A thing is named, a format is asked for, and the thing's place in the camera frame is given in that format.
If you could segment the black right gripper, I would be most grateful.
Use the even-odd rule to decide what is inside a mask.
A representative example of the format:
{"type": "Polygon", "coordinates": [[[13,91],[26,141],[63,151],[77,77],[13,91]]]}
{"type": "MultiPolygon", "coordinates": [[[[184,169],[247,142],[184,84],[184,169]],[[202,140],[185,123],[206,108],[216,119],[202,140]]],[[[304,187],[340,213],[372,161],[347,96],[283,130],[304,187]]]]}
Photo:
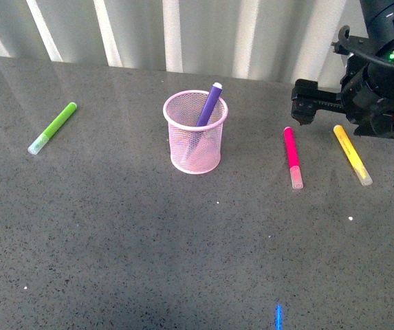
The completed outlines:
{"type": "Polygon", "coordinates": [[[369,39],[349,32],[349,26],[343,26],[333,45],[337,53],[349,54],[340,92],[323,91],[316,81],[298,79],[292,89],[291,117],[306,125],[319,110],[342,113],[357,126],[355,135],[394,139],[394,40],[376,52],[369,39]]]}

